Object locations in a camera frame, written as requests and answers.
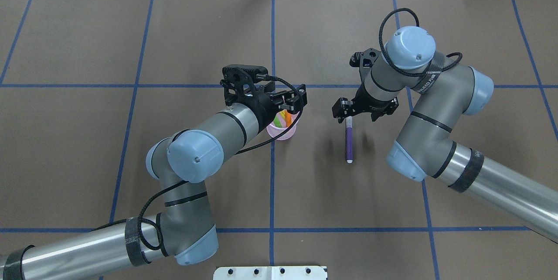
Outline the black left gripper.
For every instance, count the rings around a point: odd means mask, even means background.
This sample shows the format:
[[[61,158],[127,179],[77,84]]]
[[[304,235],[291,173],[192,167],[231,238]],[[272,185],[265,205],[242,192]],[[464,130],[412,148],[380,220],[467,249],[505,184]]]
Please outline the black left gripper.
[[[294,89],[277,93],[253,93],[249,97],[249,108],[258,121],[258,132],[263,131],[281,110],[286,110],[290,114],[302,111],[307,102],[306,91],[306,85],[302,84],[295,86]]]

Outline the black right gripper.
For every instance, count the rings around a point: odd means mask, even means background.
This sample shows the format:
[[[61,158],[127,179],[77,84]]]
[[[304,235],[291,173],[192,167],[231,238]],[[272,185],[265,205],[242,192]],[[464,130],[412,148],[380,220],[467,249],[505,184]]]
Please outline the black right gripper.
[[[375,122],[380,117],[392,115],[398,107],[397,97],[390,101],[381,101],[371,97],[365,86],[361,85],[352,100],[339,98],[332,106],[331,111],[333,118],[339,124],[343,123],[348,117],[361,113],[370,113],[371,121]]]

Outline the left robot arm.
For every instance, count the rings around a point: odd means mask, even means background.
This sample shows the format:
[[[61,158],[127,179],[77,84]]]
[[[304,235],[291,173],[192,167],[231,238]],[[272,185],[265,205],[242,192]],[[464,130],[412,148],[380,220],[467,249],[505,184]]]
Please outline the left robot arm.
[[[180,265],[202,262],[218,250],[205,179],[286,109],[301,115],[306,86],[275,93],[273,84],[235,85],[227,107],[193,129],[156,143],[146,168],[161,185],[140,213],[81,236],[26,246],[1,259],[3,280],[89,280],[173,256]]]

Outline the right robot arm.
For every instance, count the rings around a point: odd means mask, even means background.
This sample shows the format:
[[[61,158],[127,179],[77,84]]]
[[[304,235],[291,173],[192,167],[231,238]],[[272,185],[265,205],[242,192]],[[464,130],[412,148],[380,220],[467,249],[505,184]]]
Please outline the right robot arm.
[[[420,95],[386,158],[391,168],[416,182],[436,178],[557,241],[555,190],[450,139],[462,115],[476,115],[490,101],[490,77],[473,67],[452,66],[418,26],[399,28],[380,50],[354,53],[350,65],[359,69],[361,86],[353,99],[341,97],[333,105],[339,123],[361,113],[370,113],[373,121],[391,115],[405,88]]]

